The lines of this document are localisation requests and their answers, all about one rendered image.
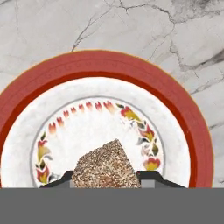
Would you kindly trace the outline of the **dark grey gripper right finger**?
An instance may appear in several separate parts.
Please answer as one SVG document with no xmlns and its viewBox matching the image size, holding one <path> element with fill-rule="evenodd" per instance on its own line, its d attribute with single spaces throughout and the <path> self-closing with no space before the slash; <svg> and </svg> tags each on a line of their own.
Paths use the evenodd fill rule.
<svg viewBox="0 0 224 224">
<path fill-rule="evenodd" d="M 142 188 L 182 188 L 182 185 L 164 179 L 158 171 L 137 171 L 136 175 Z"/>
</svg>

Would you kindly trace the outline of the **red rimmed floral saucer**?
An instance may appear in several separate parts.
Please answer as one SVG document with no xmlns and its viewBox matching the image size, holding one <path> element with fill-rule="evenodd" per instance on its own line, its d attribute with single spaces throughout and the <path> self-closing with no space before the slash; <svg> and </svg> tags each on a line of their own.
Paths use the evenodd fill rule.
<svg viewBox="0 0 224 224">
<path fill-rule="evenodd" d="M 83 51 L 34 66 L 0 93 L 0 186 L 51 183 L 115 139 L 136 171 L 213 184 L 212 141 L 192 97 L 142 59 Z"/>
</svg>

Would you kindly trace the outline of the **brown speckled sugar cube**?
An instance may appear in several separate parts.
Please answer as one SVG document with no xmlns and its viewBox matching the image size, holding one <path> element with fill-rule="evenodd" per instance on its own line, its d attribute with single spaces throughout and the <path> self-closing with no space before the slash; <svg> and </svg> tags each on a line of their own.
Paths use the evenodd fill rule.
<svg viewBox="0 0 224 224">
<path fill-rule="evenodd" d="M 138 177 L 118 139 L 82 156 L 72 176 L 77 188 L 140 188 Z"/>
</svg>

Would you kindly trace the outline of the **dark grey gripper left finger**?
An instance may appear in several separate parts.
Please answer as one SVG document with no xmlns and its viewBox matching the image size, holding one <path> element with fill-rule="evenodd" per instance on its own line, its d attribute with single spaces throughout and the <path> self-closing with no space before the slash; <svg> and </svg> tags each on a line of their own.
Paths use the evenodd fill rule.
<svg viewBox="0 0 224 224">
<path fill-rule="evenodd" d="M 64 175 L 58 179 L 55 180 L 49 184 L 42 185 L 42 188 L 49 188 L 49 187 L 58 187 L 58 188 L 72 188 L 72 176 L 74 172 L 73 171 L 66 171 Z"/>
</svg>

